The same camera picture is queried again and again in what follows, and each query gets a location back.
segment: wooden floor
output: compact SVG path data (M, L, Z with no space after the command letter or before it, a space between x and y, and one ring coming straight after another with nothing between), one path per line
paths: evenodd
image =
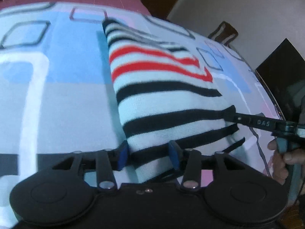
M286 213L281 219L281 223L288 229L304 229L305 226L299 217L299 206L295 205L287 209Z

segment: white wall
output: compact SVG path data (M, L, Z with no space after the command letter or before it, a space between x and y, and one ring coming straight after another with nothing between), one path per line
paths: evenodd
M204 36L229 22L239 33L232 45L252 68L285 38L305 59L305 0L179 0L168 19Z

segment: striped fabric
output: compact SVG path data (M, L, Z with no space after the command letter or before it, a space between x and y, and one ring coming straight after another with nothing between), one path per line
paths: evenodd
M173 168L170 140L204 155L244 143L237 125L222 119L234 107L187 48L111 19L103 29L120 121L140 182Z

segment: human hand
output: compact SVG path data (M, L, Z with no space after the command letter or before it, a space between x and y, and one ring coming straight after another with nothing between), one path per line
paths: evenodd
M285 153L284 156L279 154L277 149L276 140L272 140L268 144L268 149L275 150L273 154L273 178L281 185L285 183L288 177L288 170L285 168L286 164L301 164L302 165L302 178L305 174L305 151L303 149L297 149L289 153ZM305 194L305 188L303 187L301 195Z

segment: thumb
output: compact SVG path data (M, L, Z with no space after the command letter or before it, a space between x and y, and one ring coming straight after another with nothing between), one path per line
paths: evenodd
M297 149L284 154L284 161L287 164L305 164L305 151Z

